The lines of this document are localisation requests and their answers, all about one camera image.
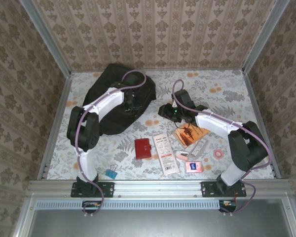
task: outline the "white label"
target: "white label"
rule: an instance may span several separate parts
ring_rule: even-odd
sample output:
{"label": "white label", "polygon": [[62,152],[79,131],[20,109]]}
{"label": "white label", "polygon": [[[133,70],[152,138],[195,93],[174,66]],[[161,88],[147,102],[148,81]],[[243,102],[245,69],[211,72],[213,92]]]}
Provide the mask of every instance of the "white label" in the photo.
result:
{"label": "white label", "polygon": [[177,102],[174,100],[174,101],[173,101],[173,104],[172,104],[172,107],[173,107],[173,108],[176,108],[177,106],[178,106],[178,105],[177,105]]}
{"label": "white label", "polygon": [[206,140],[205,139],[201,139],[197,145],[195,146],[194,150],[192,151],[191,155],[196,157],[197,154],[201,151],[201,149],[205,146],[206,144]]}
{"label": "white label", "polygon": [[166,133],[153,137],[164,175],[178,173],[179,168]]}

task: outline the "pink card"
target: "pink card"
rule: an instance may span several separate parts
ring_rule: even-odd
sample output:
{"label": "pink card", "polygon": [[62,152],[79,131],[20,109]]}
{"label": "pink card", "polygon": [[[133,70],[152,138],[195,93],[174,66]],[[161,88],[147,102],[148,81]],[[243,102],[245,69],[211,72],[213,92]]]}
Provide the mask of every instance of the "pink card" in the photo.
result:
{"label": "pink card", "polygon": [[200,161],[187,161],[185,162],[187,173],[201,173],[202,166]]}

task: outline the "metal profile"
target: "metal profile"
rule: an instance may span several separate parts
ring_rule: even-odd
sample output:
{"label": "metal profile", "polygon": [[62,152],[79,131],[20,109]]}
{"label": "metal profile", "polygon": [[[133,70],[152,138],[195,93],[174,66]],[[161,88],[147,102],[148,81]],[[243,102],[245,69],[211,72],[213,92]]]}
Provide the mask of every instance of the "metal profile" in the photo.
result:
{"label": "metal profile", "polygon": [[[219,200],[219,197],[202,197],[201,185],[203,181],[211,180],[177,180],[177,181],[114,181],[114,196],[106,200]],[[282,199],[292,191],[286,179],[251,179],[257,193],[255,199]],[[30,181],[26,198],[39,200],[100,200],[100,198],[71,198],[73,180],[41,180]],[[253,193],[250,186],[246,186],[247,196],[239,199],[249,199]]]}
{"label": "metal profile", "polygon": [[37,179],[40,180],[44,177],[44,174],[47,175],[48,172],[48,168],[45,169],[52,157],[53,157],[53,153],[54,153],[54,149],[56,146],[56,141],[57,141],[57,137],[58,137],[58,133],[59,133],[59,129],[60,129],[60,125],[61,125],[61,121],[63,118],[63,114],[66,108],[66,102],[69,96],[69,92],[71,89],[71,84],[72,84],[73,79],[71,77],[67,77],[66,81],[65,81],[65,85],[64,85],[64,89],[63,92],[61,94],[60,100],[59,100],[59,104],[57,107],[57,111],[56,111],[56,115],[53,121],[53,126],[51,128],[51,132],[49,134],[49,138],[47,141],[47,145],[46,145],[46,149],[44,152],[44,156],[40,165],[40,169],[39,169],[39,173],[37,176]]}
{"label": "metal profile", "polygon": [[265,24],[263,25],[255,44],[253,45],[245,63],[243,64],[245,73],[250,72],[289,2],[290,0],[277,0],[275,2],[274,7],[265,21]]}
{"label": "metal profile", "polygon": [[[38,200],[35,210],[81,210],[82,200]],[[103,210],[218,210],[218,200],[106,200]]]}
{"label": "metal profile", "polygon": [[40,12],[36,8],[32,0],[20,0],[21,4],[25,8],[35,28],[39,32],[40,36],[44,40],[49,52],[53,55],[58,67],[64,74],[65,78],[70,75],[70,66],[67,64],[61,51],[59,50],[57,43],[52,37],[46,23],[44,22]]}
{"label": "metal profile", "polygon": [[33,206],[35,206],[36,201],[35,198],[24,200],[13,237],[27,237],[29,235],[35,212]]}
{"label": "metal profile", "polygon": [[296,237],[296,200],[286,197],[282,199],[282,203],[292,235]]}
{"label": "metal profile", "polygon": [[272,156],[274,158],[273,161],[272,161],[272,166],[273,166],[273,169],[274,169],[275,176],[277,178],[281,178],[280,170],[279,170],[277,162],[275,160],[275,156],[274,156],[273,149],[272,149],[272,146],[271,146],[271,143],[270,143],[270,139],[268,138],[266,128],[264,126],[264,122],[263,122],[263,119],[262,119],[262,116],[261,116],[261,112],[260,112],[256,97],[255,97],[255,93],[253,92],[253,88],[251,86],[251,82],[250,82],[250,79],[249,79],[249,76],[248,76],[247,73],[244,74],[244,80],[245,80],[247,90],[248,90],[248,94],[249,94],[249,97],[250,97],[250,100],[251,100],[251,103],[252,103],[253,111],[255,112],[255,115],[256,115],[256,118],[257,118],[258,127],[260,128],[261,134],[264,137],[265,143],[269,147],[269,149],[271,151],[271,154],[272,154]]}
{"label": "metal profile", "polygon": [[[241,67],[230,67],[230,68],[142,68],[144,72],[150,71],[212,71],[212,70],[242,70]],[[102,73],[104,69],[95,69],[95,70],[79,70],[79,71],[72,71],[72,73]]]}

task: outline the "small package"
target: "small package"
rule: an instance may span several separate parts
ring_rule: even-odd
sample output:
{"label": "small package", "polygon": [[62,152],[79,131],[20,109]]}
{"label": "small package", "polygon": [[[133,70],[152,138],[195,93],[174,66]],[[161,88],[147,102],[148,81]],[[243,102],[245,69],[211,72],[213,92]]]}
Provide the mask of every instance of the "small package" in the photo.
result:
{"label": "small package", "polygon": [[154,136],[153,140],[157,148],[164,175],[167,176],[169,174],[178,173],[179,168],[177,160],[173,155],[168,135],[166,133],[160,134],[158,136]]}
{"label": "small package", "polygon": [[187,173],[201,173],[202,165],[200,161],[187,161],[185,162]]}
{"label": "small package", "polygon": [[206,144],[207,144],[207,140],[204,139],[204,138],[202,138],[202,139],[196,144],[196,146],[194,147],[194,149],[193,149],[191,155],[192,155],[193,157],[198,156],[201,152],[204,151]]}
{"label": "small package", "polygon": [[173,135],[185,149],[189,145],[195,143],[210,131],[204,128],[193,126],[192,124],[184,124],[173,132]]}

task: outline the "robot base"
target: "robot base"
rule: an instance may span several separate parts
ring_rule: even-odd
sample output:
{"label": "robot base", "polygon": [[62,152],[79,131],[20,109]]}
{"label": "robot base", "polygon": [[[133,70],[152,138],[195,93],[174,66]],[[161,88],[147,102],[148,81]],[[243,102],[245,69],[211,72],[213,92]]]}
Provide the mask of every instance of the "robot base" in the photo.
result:
{"label": "robot base", "polygon": [[[93,180],[99,185],[105,198],[112,198],[114,194],[114,182],[99,182],[99,175]],[[72,198],[100,198],[101,193],[92,184],[82,181],[77,177],[77,182],[73,183],[71,189]]]}
{"label": "robot base", "polygon": [[225,193],[219,191],[217,187],[217,181],[201,182],[202,196],[204,198],[233,198],[235,193],[237,197],[246,197],[245,185],[238,181],[234,185],[230,186]]}

